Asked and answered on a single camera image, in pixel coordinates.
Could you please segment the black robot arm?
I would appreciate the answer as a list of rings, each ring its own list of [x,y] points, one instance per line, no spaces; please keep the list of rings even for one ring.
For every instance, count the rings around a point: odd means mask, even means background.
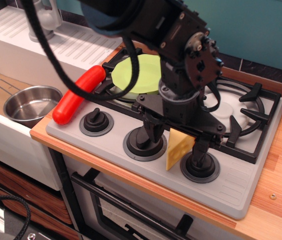
[[[205,87],[217,91],[215,79],[222,74],[215,41],[206,23],[181,0],[83,0],[88,25],[108,37],[122,37],[133,60],[132,75],[138,74],[133,41],[145,44],[160,56],[159,94],[140,95],[142,132],[157,142],[169,125],[196,137],[186,168],[202,173],[216,168],[208,154],[219,145],[225,127],[203,105]]]

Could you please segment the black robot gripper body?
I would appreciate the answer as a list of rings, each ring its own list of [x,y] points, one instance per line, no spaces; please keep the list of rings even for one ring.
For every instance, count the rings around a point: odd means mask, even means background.
[[[211,109],[203,106],[205,89],[177,95],[165,85],[159,87],[159,93],[140,94],[132,110],[143,117],[157,119],[166,126],[195,138],[210,140],[210,148],[218,147],[223,141],[226,127],[211,115],[218,106]]]

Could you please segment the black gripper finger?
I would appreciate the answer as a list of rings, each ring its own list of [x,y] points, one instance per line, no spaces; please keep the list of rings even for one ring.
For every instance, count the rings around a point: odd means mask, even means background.
[[[192,149],[192,166],[194,168],[210,168],[211,158],[207,155],[210,146],[210,140],[203,137],[197,137]]]
[[[158,143],[163,132],[164,126],[161,121],[143,117],[143,126],[136,134],[136,146],[144,148],[149,142]]]

